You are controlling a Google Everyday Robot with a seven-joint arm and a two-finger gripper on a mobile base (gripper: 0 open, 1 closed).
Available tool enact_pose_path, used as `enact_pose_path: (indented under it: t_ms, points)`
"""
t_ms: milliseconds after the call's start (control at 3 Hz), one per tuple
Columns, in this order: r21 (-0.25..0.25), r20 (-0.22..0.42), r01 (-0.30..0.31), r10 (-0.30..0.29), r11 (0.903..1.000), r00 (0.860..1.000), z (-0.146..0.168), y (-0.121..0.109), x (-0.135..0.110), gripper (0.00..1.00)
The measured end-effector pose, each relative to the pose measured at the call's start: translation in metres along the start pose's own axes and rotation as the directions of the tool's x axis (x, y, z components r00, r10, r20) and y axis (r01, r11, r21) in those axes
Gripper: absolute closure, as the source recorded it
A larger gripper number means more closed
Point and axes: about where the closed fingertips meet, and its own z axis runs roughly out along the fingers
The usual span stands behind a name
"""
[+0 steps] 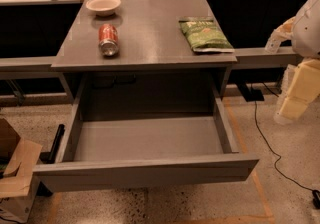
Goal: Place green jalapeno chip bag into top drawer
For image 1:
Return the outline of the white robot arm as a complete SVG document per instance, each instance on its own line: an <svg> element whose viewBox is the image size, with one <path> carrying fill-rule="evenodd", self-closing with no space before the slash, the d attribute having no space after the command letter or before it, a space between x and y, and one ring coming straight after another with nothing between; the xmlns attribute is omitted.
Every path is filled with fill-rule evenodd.
<svg viewBox="0 0 320 224"><path fill-rule="evenodd" d="M303 60L285 70L274 116L279 124L298 120L320 95L320 0L307 0L294 17L272 32L265 49L276 53L286 40Z"/></svg>

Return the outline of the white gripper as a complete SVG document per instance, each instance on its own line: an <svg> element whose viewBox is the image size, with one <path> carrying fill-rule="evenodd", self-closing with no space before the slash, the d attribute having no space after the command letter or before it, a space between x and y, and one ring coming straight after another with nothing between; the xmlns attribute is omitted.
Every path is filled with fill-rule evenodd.
<svg viewBox="0 0 320 224"><path fill-rule="evenodd" d="M278 41L292 37L294 17L286 20L273 31ZM305 59L293 68L293 78L287 91L287 97L280 97L276 104L274 120L281 124L297 121L307 109L309 103L320 95L320 60Z"/></svg>

